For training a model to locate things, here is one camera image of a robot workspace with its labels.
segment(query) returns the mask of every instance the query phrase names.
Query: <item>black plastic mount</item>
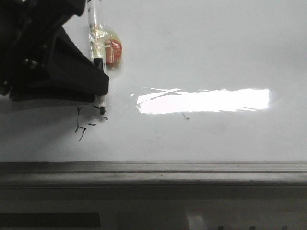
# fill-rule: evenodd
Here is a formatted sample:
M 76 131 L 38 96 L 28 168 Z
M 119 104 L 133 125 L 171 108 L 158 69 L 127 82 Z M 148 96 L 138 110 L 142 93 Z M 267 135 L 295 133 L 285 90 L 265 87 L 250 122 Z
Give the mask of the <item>black plastic mount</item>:
M 85 0 L 0 1 L 0 94 L 84 102 L 107 94 L 109 77 L 62 27 L 84 8 Z

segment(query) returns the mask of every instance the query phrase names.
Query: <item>white surface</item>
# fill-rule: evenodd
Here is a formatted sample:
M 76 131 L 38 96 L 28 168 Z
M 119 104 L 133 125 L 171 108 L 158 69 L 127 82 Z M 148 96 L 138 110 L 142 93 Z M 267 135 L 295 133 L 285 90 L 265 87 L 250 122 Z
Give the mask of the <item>white surface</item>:
M 104 4 L 124 47 L 109 120 L 83 105 L 79 142 L 82 103 L 0 98 L 1 161 L 307 160 L 305 0 Z M 88 55 L 87 14 L 65 28 Z

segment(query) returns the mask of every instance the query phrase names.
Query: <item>black scribble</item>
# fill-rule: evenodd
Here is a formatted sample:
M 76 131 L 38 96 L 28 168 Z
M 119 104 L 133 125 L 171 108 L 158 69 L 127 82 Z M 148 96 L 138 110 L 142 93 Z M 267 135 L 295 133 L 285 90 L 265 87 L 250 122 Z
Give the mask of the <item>black scribble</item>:
M 81 139 L 83 138 L 84 133 L 85 133 L 85 131 L 86 131 L 86 128 L 81 127 L 81 126 L 79 125 L 79 115 L 80 115 L 81 107 L 78 107 L 78 108 L 77 108 L 77 111 L 78 111 L 78 116 L 77 116 L 77 128 L 76 128 L 75 133 L 79 130 L 79 128 L 80 128 L 80 129 L 83 129 L 82 136 L 81 136 L 80 139 L 79 139 L 79 141 L 81 141 Z
M 79 141 L 81 141 L 81 140 L 82 140 L 82 138 L 83 138 L 83 136 L 84 136 L 85 131 L 86 131 L 86 128 L 83 128 L 82 136 L 80 137 Z
M 77 111 L 78 111 L 78 115 L 77 115 L 77 129 L 75 131 L 75 133 L 79 130 L 80 128 L 80 125 L 79 125 L 79 115 L 80 115 L 80 111 L 81 111 L 81 107 L 78 107 L 77 108 Z
M 187 121 L 190 120 L 190 118 L 186 117 L 186 116 L 184 115 L 184 113 L 182 113 L 182 115 L 183 115 L 184 119 L 186 119 Z

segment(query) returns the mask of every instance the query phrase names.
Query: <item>pen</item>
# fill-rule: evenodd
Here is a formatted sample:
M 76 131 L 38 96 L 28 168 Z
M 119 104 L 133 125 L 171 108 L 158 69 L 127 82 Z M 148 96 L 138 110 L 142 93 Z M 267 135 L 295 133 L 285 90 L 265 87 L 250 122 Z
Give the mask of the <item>pen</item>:
M 91 61 L 104 73 L 106 69 L 106 31 L 103 29 L 101 0 L 87 0 L 88 23 L 90 27 Z M 106 96 L 96 96 L 100 114 L 106 112 Z

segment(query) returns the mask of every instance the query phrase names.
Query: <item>black pen tip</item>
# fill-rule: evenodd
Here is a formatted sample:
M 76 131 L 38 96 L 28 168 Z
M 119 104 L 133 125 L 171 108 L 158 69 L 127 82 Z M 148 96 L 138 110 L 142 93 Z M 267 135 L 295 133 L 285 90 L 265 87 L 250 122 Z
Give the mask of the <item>black pen tip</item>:
M 104 115 L 106 113 L 106 109 L 104 107 L 99 108 L 100 115 Z

